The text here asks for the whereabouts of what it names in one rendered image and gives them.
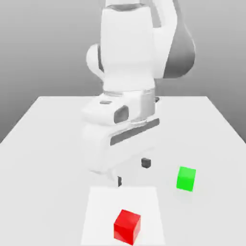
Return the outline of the small red cube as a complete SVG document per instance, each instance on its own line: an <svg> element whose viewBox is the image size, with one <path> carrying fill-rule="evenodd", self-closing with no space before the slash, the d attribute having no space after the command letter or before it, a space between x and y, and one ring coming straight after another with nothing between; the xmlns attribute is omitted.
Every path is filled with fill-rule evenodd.
<svg viewBox="0 0 246 246"><path fill-rule="evenodd" d="M133 246L140 230L141 216L123 209L113 224L113 237Z"/></svg>

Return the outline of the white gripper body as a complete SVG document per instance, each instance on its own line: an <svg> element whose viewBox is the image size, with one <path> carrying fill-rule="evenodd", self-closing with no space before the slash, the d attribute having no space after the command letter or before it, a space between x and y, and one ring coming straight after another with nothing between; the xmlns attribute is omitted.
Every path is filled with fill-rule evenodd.
<svg viewBox="0 0 246 246"><path fill-rule="evenodd" d="M83 163L93 172L106 173L131 157L153 148L160 119L114 126L86 123L83 127Z"/></svg>

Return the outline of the small green cube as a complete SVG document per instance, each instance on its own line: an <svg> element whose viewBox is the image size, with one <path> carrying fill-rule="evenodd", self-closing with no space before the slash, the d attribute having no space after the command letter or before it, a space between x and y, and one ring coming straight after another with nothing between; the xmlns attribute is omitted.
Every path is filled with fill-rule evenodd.
<svg viewBox="0 0 246 246"><path fill-rule="evenodd" d="M195 182L196 169L181 166L179 168L176 188L192 192Z"/></svg>

